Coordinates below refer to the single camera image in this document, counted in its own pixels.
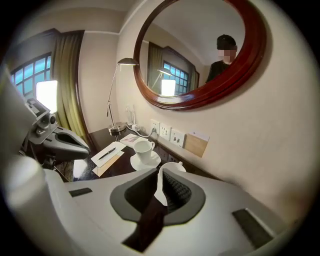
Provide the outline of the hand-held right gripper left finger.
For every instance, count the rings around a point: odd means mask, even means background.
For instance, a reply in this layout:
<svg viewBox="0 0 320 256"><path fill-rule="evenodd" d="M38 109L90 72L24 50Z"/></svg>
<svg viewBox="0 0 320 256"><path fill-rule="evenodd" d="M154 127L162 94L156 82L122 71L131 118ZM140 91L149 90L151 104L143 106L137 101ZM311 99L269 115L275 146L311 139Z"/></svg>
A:
<svg viewBox="0 0 320 256"><path fill-rule="evenodd" d="M157 170L119 176L67 182L68 191L89 188L74 196L80 210L132 255L159 256L161 234L160 204L154 199Z"/></svg>

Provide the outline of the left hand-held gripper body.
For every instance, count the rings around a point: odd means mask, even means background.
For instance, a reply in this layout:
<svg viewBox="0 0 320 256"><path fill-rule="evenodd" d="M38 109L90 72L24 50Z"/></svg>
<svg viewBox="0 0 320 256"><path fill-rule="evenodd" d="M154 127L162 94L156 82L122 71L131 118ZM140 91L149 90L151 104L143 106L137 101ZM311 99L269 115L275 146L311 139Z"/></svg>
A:
<svg viewBox="0 0 320 256"><path fill-rule="evenodd" d="M0 153L49 154L44 141L52 130L50 110L35 98L25 99L10 80L9 70L0 66Z"/></svg>

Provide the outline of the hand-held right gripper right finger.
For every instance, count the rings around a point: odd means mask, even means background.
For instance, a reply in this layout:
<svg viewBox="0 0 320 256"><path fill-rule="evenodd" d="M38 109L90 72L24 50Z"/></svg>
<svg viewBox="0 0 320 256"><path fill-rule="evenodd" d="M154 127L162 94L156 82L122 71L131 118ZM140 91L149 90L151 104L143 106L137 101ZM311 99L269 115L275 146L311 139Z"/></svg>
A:
<svg viewBox="0 0 320 256"><path fill-rule="evenodd" d="M201 211L185 224L165 226L144 251L145 256L240 256L254 250L232 213L248 209L273 236L285 222L266 205L233 184L175 170L205 193Z"/></svg>

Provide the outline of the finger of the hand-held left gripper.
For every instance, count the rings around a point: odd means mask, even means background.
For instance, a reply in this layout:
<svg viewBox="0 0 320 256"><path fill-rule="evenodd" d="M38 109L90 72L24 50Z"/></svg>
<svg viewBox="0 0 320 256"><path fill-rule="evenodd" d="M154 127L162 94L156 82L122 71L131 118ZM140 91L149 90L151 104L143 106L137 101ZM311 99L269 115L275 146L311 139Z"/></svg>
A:
<svg viewBox="0 0 320 256"><path fill-rule="evenodd" d="M90 150L87 143L75 132L59 126L54 130L51 142L55 147L69 151Z"/></svg>
<svg viewBox="0 0 320 256"><path fill-rule="evenodd" d="M44 147L59 161L83 160L90 154L90 148L80 137L53 135L44 140Z"/></svg>

